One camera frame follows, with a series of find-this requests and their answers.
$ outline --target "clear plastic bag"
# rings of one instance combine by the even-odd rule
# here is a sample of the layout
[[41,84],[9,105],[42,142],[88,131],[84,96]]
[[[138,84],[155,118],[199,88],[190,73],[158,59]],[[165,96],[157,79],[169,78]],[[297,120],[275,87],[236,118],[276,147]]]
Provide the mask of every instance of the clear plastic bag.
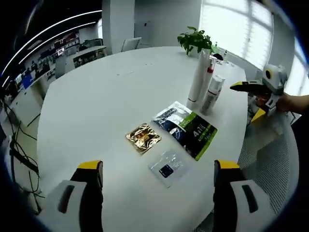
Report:
[[167,188],[188,170],[188,166],[181,159],[181,155],[174,151],[164,152],[159,161],[148,165],[148,167]]

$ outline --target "white table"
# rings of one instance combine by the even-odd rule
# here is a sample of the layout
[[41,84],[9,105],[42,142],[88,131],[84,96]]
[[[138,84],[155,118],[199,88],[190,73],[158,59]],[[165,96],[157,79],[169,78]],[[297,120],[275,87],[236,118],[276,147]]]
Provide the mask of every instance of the white table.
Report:
[[[125,138],[174,101],[186,104],[197,61],[180,47],[145,48],[95,60],[54,81],[38,128],[45,194],[70,179],[79,163],[100,159],[105,232],[187,232],[198,226],[213,208],[214,160],[239,158],[247,94],[229,86],[245,81],[244,70],[215,68],[226,81],[213,113],[204,118],[218,132],[199,161],[154,123],[162,140],[144,155]],[[169,149],[180,153],[189,171],[167,189],[147,165]]]

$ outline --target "green plant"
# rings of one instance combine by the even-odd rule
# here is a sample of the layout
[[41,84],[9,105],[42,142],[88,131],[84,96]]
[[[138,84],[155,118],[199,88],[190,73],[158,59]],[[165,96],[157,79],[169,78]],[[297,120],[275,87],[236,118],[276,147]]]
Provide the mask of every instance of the green plant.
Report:
[[192,51],[194,48],[193,46],[197,47],[197,52],[200,53],[201,50],[210,49],[212,51],[211,45],[212,42],[210,41],[210,37],[208,35],[204,35],[205,31],[200,30],[198,31],[194,27],[188,27],[190,30],[193,30],[193,33],[181,33],[177,40],[180,43],[181,47],[183,47],[188,55],[189,52]]

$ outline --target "ceiling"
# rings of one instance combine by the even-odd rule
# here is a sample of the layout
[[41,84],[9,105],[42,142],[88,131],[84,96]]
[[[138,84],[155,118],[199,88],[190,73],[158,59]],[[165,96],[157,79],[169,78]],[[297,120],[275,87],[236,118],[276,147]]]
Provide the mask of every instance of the ceiling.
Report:
[[[8,64],[15,53],[31,38],[47,27],[72,16],[86,12],[102,9],[102,0],[28,0],[28,1],[2,1],[1,9],[6,9],[5,14],[0,14],[1,19],[1,53],[0,73]],[[87,14],[77,17],[52,27],[38,38],[27,45],[10,63],[3,76],[0,77],[0,84],[8,75],[16,75],[20,70],[19,61],[32,49],[28,49],[37,41],[45,41],[70,28],[98,21],[101,12]]]

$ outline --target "spray can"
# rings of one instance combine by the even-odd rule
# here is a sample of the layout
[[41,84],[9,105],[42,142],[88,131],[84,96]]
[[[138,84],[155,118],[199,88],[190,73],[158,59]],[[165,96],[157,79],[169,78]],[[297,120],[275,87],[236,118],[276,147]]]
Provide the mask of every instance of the spray can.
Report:
[[200,101],[199,104],[201,104],[203,102],[205,94],[208,90],[209,84],[210,84],[211,79],[212,79],[213,70],[214,70],[217,58],[210,56],[209,60],[210,60],[210,63],[208,65],[208,68],[207,68],[207,71],[206,71],[206,74],[205,74],[205,77],[204,77],[203,87],[202,87],[202,90],[201,90],[201,93],[200,93],[200,96],[199,96],[199,101]]
[[199,56],[198,66],[194,74],[193,83],[190,88],[187,107],[192,108],[198,100],[204,82],[206,66],[209,63],[210,50],[202,50]]
[[216,103],[219,97],[223,83],[224,79],[221,78],[220,76],[215,75],[213,77],[200,109],[200,112],[202,114],[206,115],[207,112],[209,112],[209,110],[213,108],[214,104]]

